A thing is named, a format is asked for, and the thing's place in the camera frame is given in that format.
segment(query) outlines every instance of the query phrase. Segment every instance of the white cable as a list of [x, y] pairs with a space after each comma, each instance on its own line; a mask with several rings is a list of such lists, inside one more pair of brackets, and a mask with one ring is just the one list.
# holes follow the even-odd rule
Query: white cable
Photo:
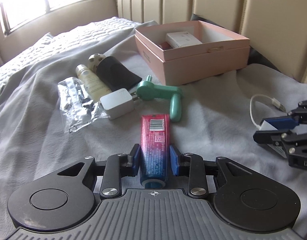
[[258, 130], [260, 130], [261, 126], [259, 124], [256, 124], [253, 116], [252, 116], [252, 101], [254, 100], [254, 98], [256, 97], [265, 97], [270, 99], [271, 104], [273, 106], [275, 106], [276, 108], [278, 108], [280, 111], [285, 112], [286, 113], [286, 108], [276, 99], [276, 98], [271, 98], [269, 96], [263, 95], [263, 94], [255, 94], [250, 98], [250, 103], [249, 103], [249, 114], [250, 114], [250, 119], [252, 120], [252, 123], [257, 127]]

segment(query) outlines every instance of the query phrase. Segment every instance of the white box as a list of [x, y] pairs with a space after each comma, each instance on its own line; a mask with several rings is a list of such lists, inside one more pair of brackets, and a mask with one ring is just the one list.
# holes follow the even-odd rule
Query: white box
[[100, 98], [100, 102], [106, 113], [110, 115], [110, 120], [123, 116], [135, 109], [132, 96], [125, 89], [119, 89]]
[[202, 42], [200, 40], [198, 40], [195, 36], [193, 36], [189, 32], [167, 33], [166, 34], [166, 41], [174, 49], [202, 44]]

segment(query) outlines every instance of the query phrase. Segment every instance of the lotion bottle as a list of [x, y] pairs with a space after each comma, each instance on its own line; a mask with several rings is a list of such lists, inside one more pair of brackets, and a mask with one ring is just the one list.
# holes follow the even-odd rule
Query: lotion bottle
[[85, 65], [79, 65], [76, 67], [77, 77], [85, 85], [85, 88], [90, 95], [90, 97], [98, 102], [101, 97], [111, 93], [109, 87], [104, 84], [95, 73], [93, 73]]

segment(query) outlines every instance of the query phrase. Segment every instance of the quilted bedspread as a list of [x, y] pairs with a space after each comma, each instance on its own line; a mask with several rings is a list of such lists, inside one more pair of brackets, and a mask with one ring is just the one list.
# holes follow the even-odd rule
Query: quilted bedspread
[[0, 67], [0, 90], [12, 74], [28, 65], [35, 64], [51, 55], [68, 51], [93, 41], [100, 41], [111, 33], [137, 25], [139, 23], [112, 17], [100, 22], [79, 26], [55, 37], [47, 33], [33, 46]]

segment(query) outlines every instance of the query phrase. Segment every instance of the window frame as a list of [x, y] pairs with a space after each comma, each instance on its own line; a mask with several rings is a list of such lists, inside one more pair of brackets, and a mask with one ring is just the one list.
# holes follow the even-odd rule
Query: window frame
[[[44, 14], [42, 14], [41, 16], [43, 15], [46, 15], [46, 14], [49, 14], [55, 10], [58, 10], [60, 8], [63, 8], [63, 7], [66, 7], [66, 6], [69, 6], [69, 5], [72, 5], [72, 4], [76, 4], [76, 3], [79, 3], [79, 2], [82, 2], [82, 1], [87, 1], [87, 0], [78, 0], [76, 2], [73, 2], [73, 3], [70, 3], [70, 4], [66, 4], [66, 5], [63, 5], [63, 6], [58, 6], [58, 7], [55, 7], [55, 8], [50, 8], [50, 5], [49, 5], [49, 1], [48, 0], [44, 0], [45, 1], [45, 9], [46, 9], [46, 12]], [[20, 28], [21, 26], [25, 25], [26, 23], [28, 22], [31, 22], [32, 20], [34, 19], [37, 19], [41, 16], [38, 16], [38, 17], [35, 17], [35, 18], [31, 18], [31, 19], [28, 19], [28, 20], [25, 20], [23, 21], [22, 23], [18, 24], [17, 26], [15, 26], [14, 28], [10, 28], [10, 25], [9, 25], [9, 21], [8, 21], [8, 15], [7, 15], [7, 12], [6, 10], [4, 9], [3, 7], [3, 3], [1, 2], [0, 3], [0, 22], [1, 22], [1, 27], [2, 27], [2, 31], [4, 33], [5, 36], [8, 36], [10, 35], [12, 32], [14, 32], [15, 30], [17, 30], [18, 28]]]

